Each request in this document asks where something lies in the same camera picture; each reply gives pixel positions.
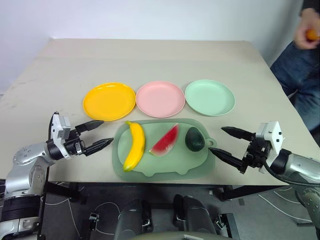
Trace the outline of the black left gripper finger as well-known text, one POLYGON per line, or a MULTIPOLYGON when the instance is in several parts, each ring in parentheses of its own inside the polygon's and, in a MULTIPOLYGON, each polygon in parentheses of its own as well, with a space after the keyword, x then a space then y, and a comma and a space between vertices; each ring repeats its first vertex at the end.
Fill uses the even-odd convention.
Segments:
POLYGON ((75 126, 75 130, 78 133, 83 133, 86 131, 94 130, 104 123, 105 122, 103 120, 91 120, 91 121, 88 121, 88 122, 85 122, 85 123, 82 123, 80 125, 75 126))
POLYGON ((85 155, 92 155, 96 152, 99 152, 99 151, 103 150, 105 147, 107 147, 113 140, 114 140, 113 137, 103 138, 101 140, 98 140, 98 141, 92 143, 92 145, 85 147, 84 154, 85 155))

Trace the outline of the person's bare hand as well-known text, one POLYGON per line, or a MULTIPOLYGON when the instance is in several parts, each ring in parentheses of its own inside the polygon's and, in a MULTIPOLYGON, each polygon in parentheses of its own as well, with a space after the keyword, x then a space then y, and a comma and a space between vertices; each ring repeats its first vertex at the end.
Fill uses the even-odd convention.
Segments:
POLYGON ((320 44, 320 25, 317 23, 299 24, 294 35, 294 43, 302 50, 317 48, 320 44))

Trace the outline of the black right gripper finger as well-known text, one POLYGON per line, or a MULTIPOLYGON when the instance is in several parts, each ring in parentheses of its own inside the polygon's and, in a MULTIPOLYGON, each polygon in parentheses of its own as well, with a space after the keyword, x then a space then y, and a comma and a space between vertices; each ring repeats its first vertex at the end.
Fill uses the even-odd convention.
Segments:
POLYGON ((237 127, 224 126, 221 129, 234 138, 243 139, 246 141, 251 141, 256 136, 255 133, 251 133, 249 131, 246 131, 237 127))
POLYGON ((208 148, 216 157, 218 157, 221 161, 235 167, 241 173, 243 172, 243 161, 232 156, 231 153, 224 151, 220 148, 209 147, 208 148))

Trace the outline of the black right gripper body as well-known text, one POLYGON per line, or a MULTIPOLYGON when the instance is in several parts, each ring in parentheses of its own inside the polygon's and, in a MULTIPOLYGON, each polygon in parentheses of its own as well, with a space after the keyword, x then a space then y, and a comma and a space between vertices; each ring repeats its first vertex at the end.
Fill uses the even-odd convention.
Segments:
POLYGON ((264 162, 267 160, 271 148, 272 145, 270 141, 254 135, 251 138, 246 152, 242 158, 240 172, 244 174, 248 167, 261 168, 264 165, 264 162))

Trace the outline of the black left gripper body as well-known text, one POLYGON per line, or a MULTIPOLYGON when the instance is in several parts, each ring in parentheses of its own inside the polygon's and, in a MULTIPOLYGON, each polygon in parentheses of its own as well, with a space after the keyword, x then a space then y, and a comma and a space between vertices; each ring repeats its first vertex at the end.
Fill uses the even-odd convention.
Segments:
POLYGON ((80 139, 81 133, 73 129, 69 133, 68 139, 64 142, 64 148, 69 155, 85 155, 88 156, 85 143, 80 139))

